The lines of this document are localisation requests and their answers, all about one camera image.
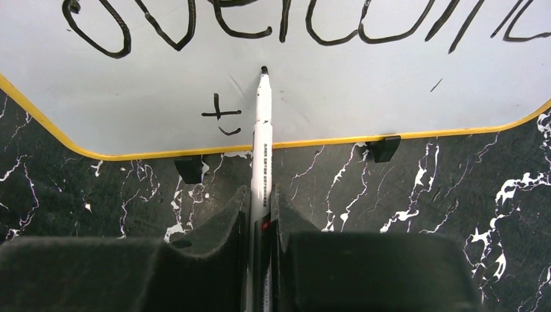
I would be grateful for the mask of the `yellow framed whiteboard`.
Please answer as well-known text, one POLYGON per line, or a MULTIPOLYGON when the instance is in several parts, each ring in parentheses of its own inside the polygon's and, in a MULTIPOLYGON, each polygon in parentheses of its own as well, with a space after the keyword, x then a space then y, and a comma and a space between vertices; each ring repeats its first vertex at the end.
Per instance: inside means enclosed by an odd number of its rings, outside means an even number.
POLYGON ((549 1, 2 1, 1 89, 102 160, 488 133, 550 106, 549 1))

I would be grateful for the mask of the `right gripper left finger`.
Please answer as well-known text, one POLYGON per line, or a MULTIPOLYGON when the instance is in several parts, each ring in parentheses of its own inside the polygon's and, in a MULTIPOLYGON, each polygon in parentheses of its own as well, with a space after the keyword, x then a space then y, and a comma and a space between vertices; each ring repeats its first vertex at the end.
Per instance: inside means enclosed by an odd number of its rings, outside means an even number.
POLYGON ((250 191, 154 238, 19 237, 1 245, 2 311, 242 311, 250 191))

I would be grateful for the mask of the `white marker pen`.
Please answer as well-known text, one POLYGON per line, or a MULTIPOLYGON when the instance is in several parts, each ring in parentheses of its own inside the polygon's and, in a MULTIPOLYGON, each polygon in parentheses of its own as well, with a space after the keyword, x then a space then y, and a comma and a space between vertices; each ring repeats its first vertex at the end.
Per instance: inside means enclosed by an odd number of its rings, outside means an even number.
POLYGON ((271 311, 272 87, 261 67, 253 127, 246 311, 271 311))

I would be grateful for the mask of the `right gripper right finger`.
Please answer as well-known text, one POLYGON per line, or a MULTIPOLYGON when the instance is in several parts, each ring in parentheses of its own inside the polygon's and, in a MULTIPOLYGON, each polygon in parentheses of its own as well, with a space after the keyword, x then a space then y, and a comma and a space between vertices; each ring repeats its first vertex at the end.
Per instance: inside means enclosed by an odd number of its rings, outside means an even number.
POLYGON ((278 185, 270 203, 274 311, 483 311, 453 240, 323 232, 278 185))

